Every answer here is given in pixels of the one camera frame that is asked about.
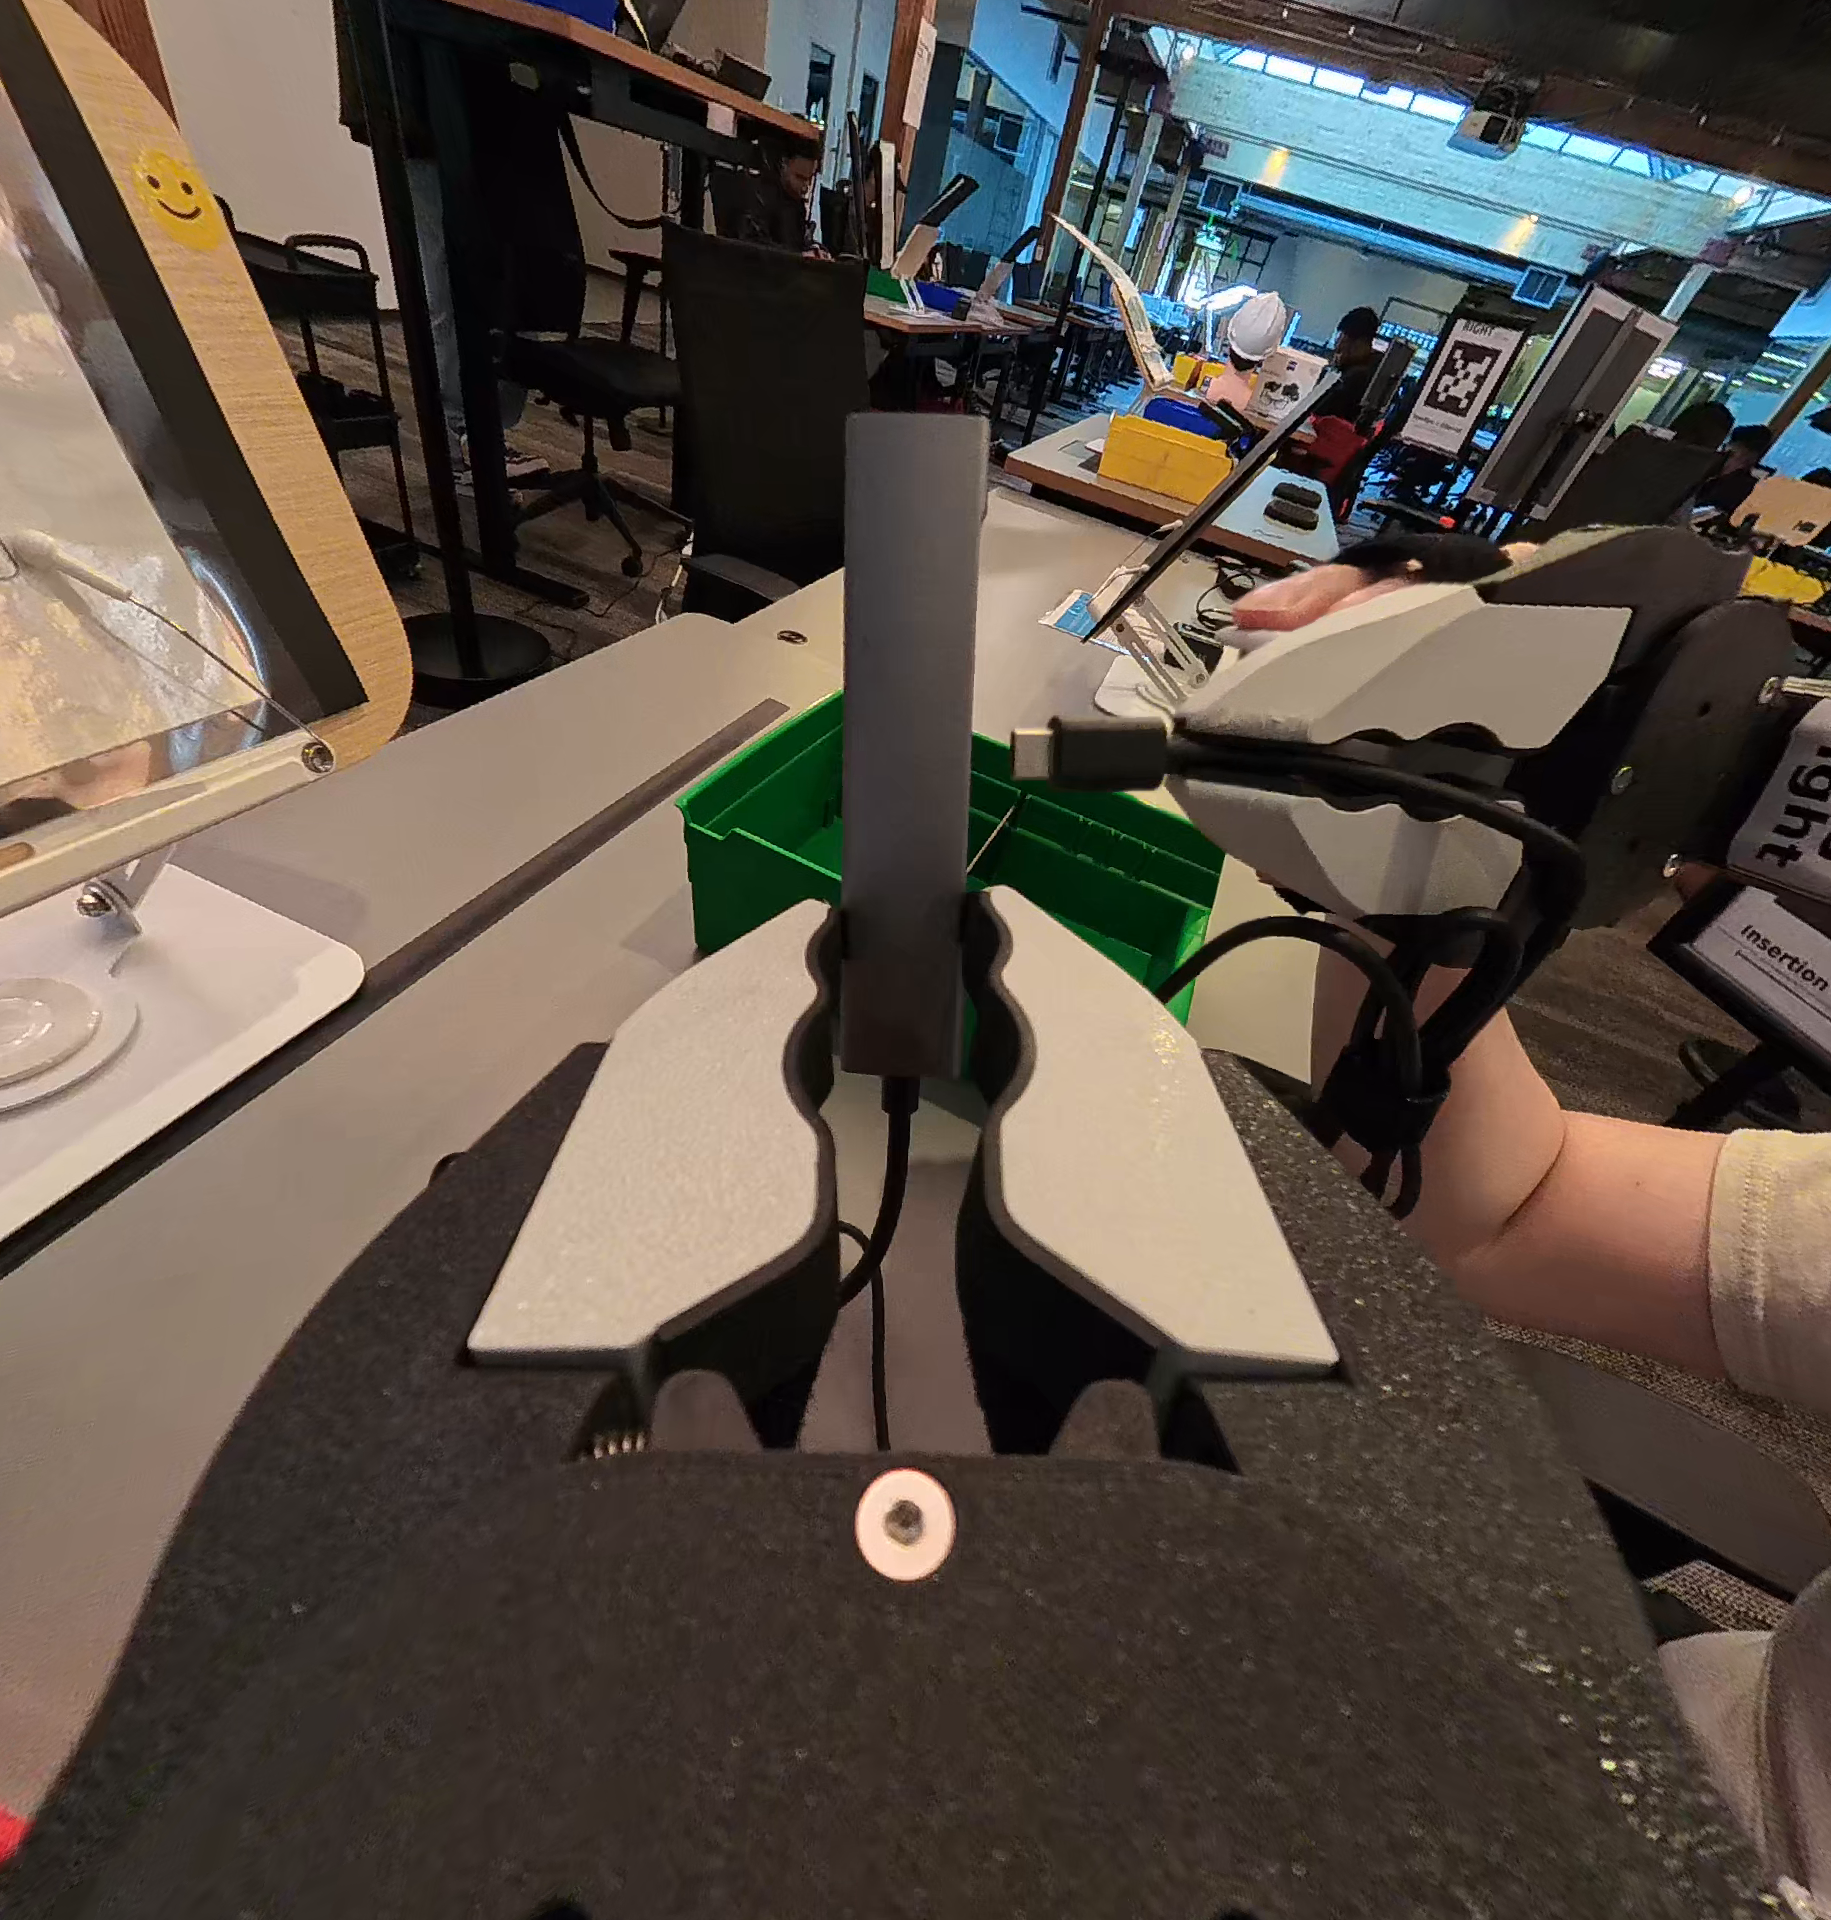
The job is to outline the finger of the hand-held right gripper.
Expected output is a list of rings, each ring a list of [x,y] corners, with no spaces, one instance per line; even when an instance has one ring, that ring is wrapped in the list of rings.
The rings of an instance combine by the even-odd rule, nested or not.
[[[1269,633],[1189,693],[1178,732],[1326,748],[1455,729],[1499,750],[1550,745],[1605,680],[1632,612],[1493,603],[1472,585],[1411,585]]]
[[[1191,766],[1165,790],[1228,856],[1349,918],[1497,909],[1524,867],[1517,839],[1350,779]]]

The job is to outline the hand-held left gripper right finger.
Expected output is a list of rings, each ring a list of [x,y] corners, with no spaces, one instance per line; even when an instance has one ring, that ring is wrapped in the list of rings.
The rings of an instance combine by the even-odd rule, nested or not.
[[[1014,886],[987,947],[982,1194],[999,1238],[1144,1351],[1144,1379],[1321,1379],[1340,1351],[1204,1055],[1140,982]]]

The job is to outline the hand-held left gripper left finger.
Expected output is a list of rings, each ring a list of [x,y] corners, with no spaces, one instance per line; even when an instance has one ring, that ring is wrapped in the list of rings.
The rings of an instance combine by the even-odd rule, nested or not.
[[[467,1335],[475,1365],[818,1362],[838,960],[838,910],[801,901],[627,1014]]]

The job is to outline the person's right forearm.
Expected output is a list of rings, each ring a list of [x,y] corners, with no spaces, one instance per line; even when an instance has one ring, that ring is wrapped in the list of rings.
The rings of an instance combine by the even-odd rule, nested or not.
[[[1831,1135],[1458,1120],[1409,1230],[1503,1324],[1831,1421]]]

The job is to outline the person's right hand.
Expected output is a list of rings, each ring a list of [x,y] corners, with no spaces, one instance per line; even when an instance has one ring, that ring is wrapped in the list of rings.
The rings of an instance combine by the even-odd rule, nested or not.
[[[1326,564],[1259,587],[1235,607],[1243,645],[1399,587],[1447,580],[1450,564],[1428,540],[1417,559]],[[1542,1260],[1562,1222],[1587,1133],[1535,1068],[1504,1010],[1461,1050],[1450,1090],[1423,1141],[1423,1188],[1409,1230],[1455,1283],[1474,1292],[1490,1273]]]

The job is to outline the green plastic bin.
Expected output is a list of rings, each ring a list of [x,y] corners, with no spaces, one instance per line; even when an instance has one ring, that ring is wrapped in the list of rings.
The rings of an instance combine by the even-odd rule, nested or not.
[[[832,692],[680,797],[699,950],[800,901],[839,901],[842,735]],[[968,806],[972,892],[1017,892],[1144,988],[1202,945],[1224,856],[1177,811],[1014,779],[1010,745],[986,735],[970,748]]]

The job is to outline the black tablet on clear stand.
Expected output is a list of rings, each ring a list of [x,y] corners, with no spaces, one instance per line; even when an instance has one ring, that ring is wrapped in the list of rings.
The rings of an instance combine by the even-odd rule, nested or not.
[[[1175,560],[1199,544],[1220,511],[1262,473],[1270,455],[1318,410],[1337,383],[1335,372],[1325,372],[1306,395],[1291,403],[1281,420],[1266,427],[1262,436],[1237,455],[1228,478],[1220,480],[1191,511],[1161,528],[1147,559],[1132,568],[1118,568],[1087,594],[1085,626],[1077,637],[1129,662],[1125,677],[1115,680],[1115,692],[1096,690],[1096,706],[1101,713],[1115,718],[1173,716],[1187,697],[1206,684],[1210,668],[1202,664],[1167,615],[1152,607],[1152,587]]]

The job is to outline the standing tag sign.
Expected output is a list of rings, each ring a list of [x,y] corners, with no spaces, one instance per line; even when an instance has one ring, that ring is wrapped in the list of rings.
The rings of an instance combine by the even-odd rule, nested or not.
[[[1527,330],[1455,317],[1441,335],[1396,442],[1460,455],[1520,356]]]

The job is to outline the black framed tag sign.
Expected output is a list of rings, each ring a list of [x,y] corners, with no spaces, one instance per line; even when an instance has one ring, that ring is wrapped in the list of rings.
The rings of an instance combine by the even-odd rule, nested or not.
[[[1831,907],[1714,879],[1649,950],[1831,1090]]]

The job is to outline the yellow plastic bin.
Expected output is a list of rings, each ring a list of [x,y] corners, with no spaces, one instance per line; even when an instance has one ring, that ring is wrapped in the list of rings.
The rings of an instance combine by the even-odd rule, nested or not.
[[[1100,480],[1199,506],[1235,470],[1228,442],[1147,415],[1113,415],[1091,445]]]

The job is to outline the ceiling projector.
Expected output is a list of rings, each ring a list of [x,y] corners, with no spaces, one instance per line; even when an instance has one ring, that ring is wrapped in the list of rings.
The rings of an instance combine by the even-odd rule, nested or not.
[[[1449,133],[1449,149],[1490,161],[1513,155],[1524,140],[1538,91],[1536,77],[1490,74],[1474,88]]]

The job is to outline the black mesh office chair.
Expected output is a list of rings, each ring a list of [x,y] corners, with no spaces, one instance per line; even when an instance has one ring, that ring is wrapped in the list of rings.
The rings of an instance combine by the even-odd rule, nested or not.
[[[663,226],[686,612],[738,622],[842,568],[863,289],[854,259]]]

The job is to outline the black swivel office chair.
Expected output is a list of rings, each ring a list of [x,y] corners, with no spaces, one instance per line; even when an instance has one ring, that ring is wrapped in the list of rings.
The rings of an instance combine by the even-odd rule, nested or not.
[[[612,526],[623,544],[622,574],[639,580],[641,541],[601,475],[596,433],[605,431],[615,449],[625,449],[627,420],[671,409],[680,398],[680,375],[668,357],[585,327],[588,255],[567,180],[588,169],[566,97],[549,83],[514,83],[510,114],[500,199],[490,211],[500,248],[497,372],[523,395],[549,403],[583,436],[574,466],[516,468],[507,462],[514,522],[574,504],[591,522]]]

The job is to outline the person's white shirt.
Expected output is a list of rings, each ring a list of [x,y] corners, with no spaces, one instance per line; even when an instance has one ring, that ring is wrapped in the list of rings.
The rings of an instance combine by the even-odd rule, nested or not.
[[[1767,1872],[1831,1916],[1831,1569],[1771,1633],[1673,1639],[1660,1662]]]

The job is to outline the wooden standing desk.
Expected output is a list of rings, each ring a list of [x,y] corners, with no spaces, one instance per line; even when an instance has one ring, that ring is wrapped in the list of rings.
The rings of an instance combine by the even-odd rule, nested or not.
[[[533,626],[475,611],[484,579],[554,609],[589,597],[519,560],[516,468],[574,466],[581,431],[497,372],[490,235],[510,88],[549,83],[578,122],[682,154],[680,221],[699,226],[711,165],[813,148],[815,127],[648,44],[547,4],[335,4],[352,54],[391,267],[446,611],[404,623],[413,698],[451,710],[552,662]]]

